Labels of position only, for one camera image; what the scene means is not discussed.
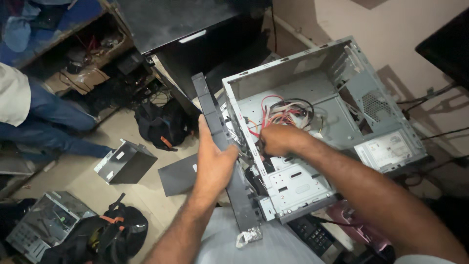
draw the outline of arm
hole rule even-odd
[[[199,252],[202,234],[218,194],[231,178],[233,164],[238,157],[237,147],[230,145],[221,152],[212,140],[203,115],[199,117],[199,134],[197,179],[192,194],[154,245],[145,264],[192,263]]]
[[[383,174],[344,156],[307,132],[285,125],[261,131],[265,151],[294,153],[322,172],[360,216],[378,228],[398,256],[437,256],[468,263],[462,245],[432,211]]]

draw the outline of forearm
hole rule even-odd
[[[181,207],[172,224],[161,236],[145,260],[145,264],[189,264],[197,256],[201,238],[215,202],[200,193],[193,193]]]
[[[322,172],[360,216],[393,243],[398,255],[425,254],[466,263],[463,247],[439,219],[383,174],[314,138],[296,153]]]

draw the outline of tangled cables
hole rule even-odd
[[[264,105],[264,100],[269,97],[278,97],[281,101],[273,104],[270,107]],[[262,125],[261,128],[265,128],[270,124],[287,124],[291,126],[298,127],[300,129],[307,129],[311,123],[311,120],[314,116],[313,105],[300,98],[291,98],[283,99],[278,95],[269,95],[262,99],[261,101],[262,108]],[[259,133],[256,125],[256,132],[249,129],[249,132],[256,137],[259,137]]]

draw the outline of ventilation grille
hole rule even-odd
[[[362,97],[363,109],[367,116],[376,123],[382,118],[391,116],[391,108],[379,91],[371,91]]]

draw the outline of wall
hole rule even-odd
[[[274,13],[315,44],[353,35],[396,100],[424,96],[450,80],[414,51],[425,38],[469,7],[469,0],[273,0]],[[265,19],[265,27],[272,23]],[[306,47],[277,26],[279,55]],[[269,40],[273,50],[273,38]],[[469,126],[469,93],[462,88],[426,102],[411,116],[434,134]],[[442,138],[469,154],[469,132]]]

